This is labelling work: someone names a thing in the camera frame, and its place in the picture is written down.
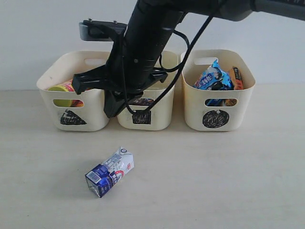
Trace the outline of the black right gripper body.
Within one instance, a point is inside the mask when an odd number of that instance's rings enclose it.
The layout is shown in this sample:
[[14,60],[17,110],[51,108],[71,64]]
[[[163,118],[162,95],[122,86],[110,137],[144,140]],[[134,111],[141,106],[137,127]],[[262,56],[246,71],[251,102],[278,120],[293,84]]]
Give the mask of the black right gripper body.
[[105,67],[105,79],[109,84],[107,90],[139,94],[166,80],[168,73],[154,66],[160,54],[147,57],[148,52],[140,45],[129,42],[123,33],[116,37]]

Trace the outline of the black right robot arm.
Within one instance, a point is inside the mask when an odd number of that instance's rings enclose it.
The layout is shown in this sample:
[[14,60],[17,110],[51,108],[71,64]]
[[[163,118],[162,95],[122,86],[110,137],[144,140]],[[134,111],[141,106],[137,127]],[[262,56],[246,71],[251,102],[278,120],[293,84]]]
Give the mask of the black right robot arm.
[[115,117],[150,86],[166,80],[169,70],[156,67],[156,63],[186,15],[206,17],[188,45],[189,55],[212,19],[241,21],[253,12],[302,21],[305,3],[302,0],[139,0],[126,24],[83,20],[79,24],[83,41],[113,45],[106,63],[75,74],[72,87],[77,94],[88,89],[104,90],[104,112],[109,118]]

